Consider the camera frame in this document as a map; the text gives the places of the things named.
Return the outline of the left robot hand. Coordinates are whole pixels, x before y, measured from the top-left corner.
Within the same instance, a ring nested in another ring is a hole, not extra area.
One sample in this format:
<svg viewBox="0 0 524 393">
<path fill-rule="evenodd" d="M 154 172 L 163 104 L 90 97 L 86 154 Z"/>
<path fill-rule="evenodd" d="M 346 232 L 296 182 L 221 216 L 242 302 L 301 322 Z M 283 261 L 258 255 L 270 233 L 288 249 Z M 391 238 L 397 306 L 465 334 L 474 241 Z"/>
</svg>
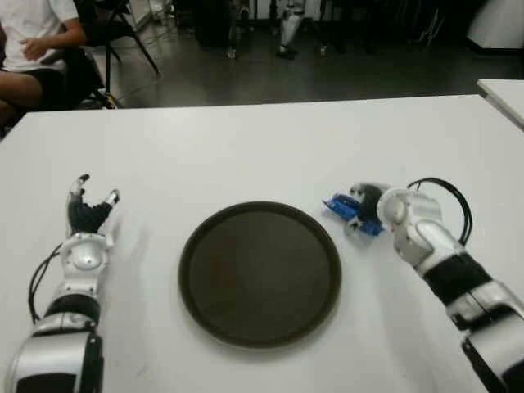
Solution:
<svg viewBox="0 0 524 393">
<path fill-rule="evenodd" d="M 71 185 L 67 195 L 66 236 L 76 233 L 98 233 L 100 227 L 107 221 L 115 205 L 120 201 L 120 191 L 113 189 L 109 196 L 96 205 L 84 201 L 84 184 L 90 179 L 89 174 L 79 176 Z"/>
</svg>

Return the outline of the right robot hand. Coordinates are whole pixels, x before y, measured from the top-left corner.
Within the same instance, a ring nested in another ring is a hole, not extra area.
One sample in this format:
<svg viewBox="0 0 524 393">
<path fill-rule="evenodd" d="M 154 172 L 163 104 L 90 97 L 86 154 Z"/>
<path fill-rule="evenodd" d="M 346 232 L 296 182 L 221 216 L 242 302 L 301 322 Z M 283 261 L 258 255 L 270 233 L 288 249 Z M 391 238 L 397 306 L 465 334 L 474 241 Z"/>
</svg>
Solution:
<svg viewBox="0 0 524 393">
<path fill-rule="evenodd" d="M 381 183 L 356 183 L 349 190 L 349 197 L 355 201 L 355 214 L 346 223 L 349 233 L 362 233 L 378 237 L 384 230 L 378 218 L 378 203 L 389 187 Z"/>
</svg>

